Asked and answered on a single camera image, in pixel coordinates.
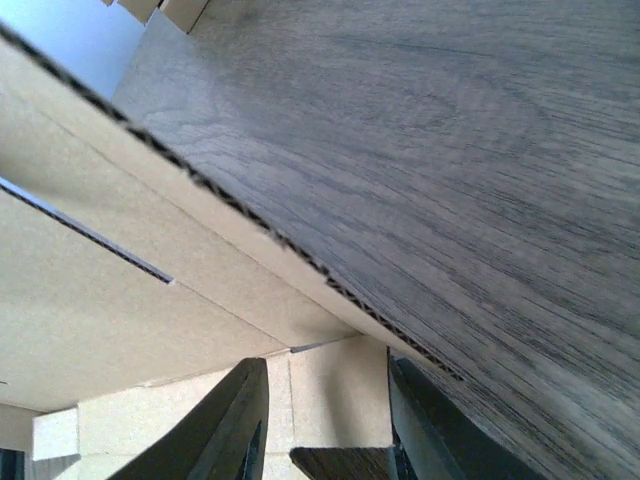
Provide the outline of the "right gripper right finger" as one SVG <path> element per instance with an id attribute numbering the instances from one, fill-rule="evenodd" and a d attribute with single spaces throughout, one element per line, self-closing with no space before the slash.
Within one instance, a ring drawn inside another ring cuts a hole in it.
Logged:
<path id="1" fill-rule="evenodd" d="M 540 479 L 479 429 L 408 358 L 387 352 L 393 479 Z"/>

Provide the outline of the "cardboard box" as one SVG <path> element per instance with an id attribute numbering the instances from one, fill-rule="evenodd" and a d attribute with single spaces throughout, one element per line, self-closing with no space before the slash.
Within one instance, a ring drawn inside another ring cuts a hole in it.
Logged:
<path id="1" fill-rule="evenodd" d="M 392 337 L 179 161 L 1 31 L 1 443 L 105 479 L 238 362 L 270 374 L 268 479 L 298 445 L 397 446 Z"/>

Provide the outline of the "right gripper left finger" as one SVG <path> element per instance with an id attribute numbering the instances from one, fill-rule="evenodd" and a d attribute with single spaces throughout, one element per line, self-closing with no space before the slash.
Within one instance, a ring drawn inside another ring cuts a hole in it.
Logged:
<path id="1" fill-rule="evenodd" d="M 110 478 L 260 479 L 268 417 L 266 360 L 245 358 L 175 427 Z"/>

